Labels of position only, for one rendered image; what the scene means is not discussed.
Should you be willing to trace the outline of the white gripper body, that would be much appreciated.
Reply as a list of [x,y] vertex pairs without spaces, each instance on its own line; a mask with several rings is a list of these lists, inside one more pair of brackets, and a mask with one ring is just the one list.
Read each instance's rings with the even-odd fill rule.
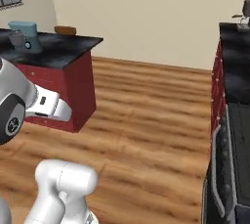
[[59,99],[52,119],[59,121],[70,121],[72,114],[71,107],[62,99]]

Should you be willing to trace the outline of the dark coffee machine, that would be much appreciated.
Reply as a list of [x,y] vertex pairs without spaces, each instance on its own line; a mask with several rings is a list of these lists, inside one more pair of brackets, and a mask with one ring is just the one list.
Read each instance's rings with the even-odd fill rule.
[[250,0],[245,0],[241,14],[235,14],[232,18],[239,19],[235,26],[237,31],[250,31]]

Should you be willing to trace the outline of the red cupboard island, black top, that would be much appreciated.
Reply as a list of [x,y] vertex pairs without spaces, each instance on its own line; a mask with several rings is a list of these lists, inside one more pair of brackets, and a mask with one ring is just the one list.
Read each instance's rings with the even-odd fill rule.
[[10,29],[0,28],[0,57],[13,63],[30,81],[56,91],[72,109],[70,121],[27,117],[26,122],[79,132],[96,110],[96,95],[91,50],[100,37],[69,36],[39,32],[43,52],[17,51],[9,39]]

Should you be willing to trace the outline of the teal stand mixer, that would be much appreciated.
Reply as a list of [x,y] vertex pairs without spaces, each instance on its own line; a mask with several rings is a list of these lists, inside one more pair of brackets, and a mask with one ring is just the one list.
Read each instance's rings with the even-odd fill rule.
[[11,21],[8,26],[11,30],[9,39],[17,50],[33,54],[42,52],[35,22]]

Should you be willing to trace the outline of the red cupboard run, black top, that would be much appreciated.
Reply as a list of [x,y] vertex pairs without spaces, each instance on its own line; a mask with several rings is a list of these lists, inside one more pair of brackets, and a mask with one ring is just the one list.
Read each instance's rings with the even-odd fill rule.
[[211,74],[211,131],[227,103],[250,106],[250,25],[220,22],[219,32]]

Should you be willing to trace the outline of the black oven with hob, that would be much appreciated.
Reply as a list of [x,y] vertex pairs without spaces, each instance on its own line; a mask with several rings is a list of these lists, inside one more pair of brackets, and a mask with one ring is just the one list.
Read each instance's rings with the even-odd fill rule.
[[203,183],[201,224],[250,224],[250,106],[228,103],[217,136],[217,188],[221,218],[211,189],[211,156]]

